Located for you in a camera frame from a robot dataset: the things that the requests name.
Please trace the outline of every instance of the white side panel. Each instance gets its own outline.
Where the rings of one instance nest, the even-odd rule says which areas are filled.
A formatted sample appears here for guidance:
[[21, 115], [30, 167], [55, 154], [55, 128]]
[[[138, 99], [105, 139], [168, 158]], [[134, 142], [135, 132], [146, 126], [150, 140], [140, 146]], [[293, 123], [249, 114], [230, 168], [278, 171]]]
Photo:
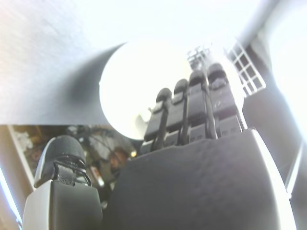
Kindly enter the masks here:
[[51, 182], [45, 182], [28, 196], [24, 208], [23, 230], [49, 230]]

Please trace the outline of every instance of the white round object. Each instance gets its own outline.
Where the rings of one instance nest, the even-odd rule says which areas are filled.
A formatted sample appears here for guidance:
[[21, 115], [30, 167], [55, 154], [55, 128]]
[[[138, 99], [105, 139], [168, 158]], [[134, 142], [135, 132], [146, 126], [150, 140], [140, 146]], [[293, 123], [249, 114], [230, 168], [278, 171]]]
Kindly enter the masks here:
[[172, 92], [178, 80], [192, 70], [184, 53], [158, 41], [128, 42], [109, 59], [100, 80], [100, 103], [119, 133], [143, 139], [146, 123], [141, 117], [154, 107], [162, 88]]

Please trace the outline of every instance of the light strip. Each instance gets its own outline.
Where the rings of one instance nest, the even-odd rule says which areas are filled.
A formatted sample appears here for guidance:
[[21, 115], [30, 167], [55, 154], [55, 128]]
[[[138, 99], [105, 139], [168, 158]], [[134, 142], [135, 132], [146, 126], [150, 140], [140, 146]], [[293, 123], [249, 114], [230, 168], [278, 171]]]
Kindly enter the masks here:
[[13, 199], [13, 197], [11, 195], [11, 192], [10, 192], [10, 189], [8, 187], [8, 184], [6, 183], [6, 180], [4, 178], [4, 175], [3, 175], [1, 167], [0, 167], [0, 185], [1, 185], [2, 189], [3, 189], [3, 191], [4, 191], [4, 194], [6, 196], [7, 201], [9, 202], [11, 210], [13, 211], [13, 213], [16, 216], [17, 221], [19, 223], [22, 223], [20, 214], [19, 214], [19, 212], [17, 210], [17, 206], [16, 206], [16, 204], [14, 202], [14, 199]]

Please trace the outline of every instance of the white grid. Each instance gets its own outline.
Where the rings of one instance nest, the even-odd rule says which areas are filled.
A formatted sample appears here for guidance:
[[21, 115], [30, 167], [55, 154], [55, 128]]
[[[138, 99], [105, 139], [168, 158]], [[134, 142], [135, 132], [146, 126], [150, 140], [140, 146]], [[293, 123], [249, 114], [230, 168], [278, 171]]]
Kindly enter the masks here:
[[[188, 61], [193, 69], [202, 68], [206, 63], [206, 56], [212, 51], [211, 46], [198, 46], [188, 52]], [[230, 48], [224, 48], [224, 53], [234, 64], [242, 83], [245, 97], [251, 96], [265, 88], [265, 82], [242, 45], [234, 41]]]

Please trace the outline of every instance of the robotic hand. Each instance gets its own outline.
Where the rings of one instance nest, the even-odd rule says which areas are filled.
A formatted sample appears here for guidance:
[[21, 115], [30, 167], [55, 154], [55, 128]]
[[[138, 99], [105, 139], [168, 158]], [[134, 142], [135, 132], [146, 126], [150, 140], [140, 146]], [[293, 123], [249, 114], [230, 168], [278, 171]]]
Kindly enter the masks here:
[[247, 129], [219, 64], [162, 89], [140, 156], [122, 169], [102, 218], [79, 143], [46, 146], [24, 230], [294, 230], [283, 181]]

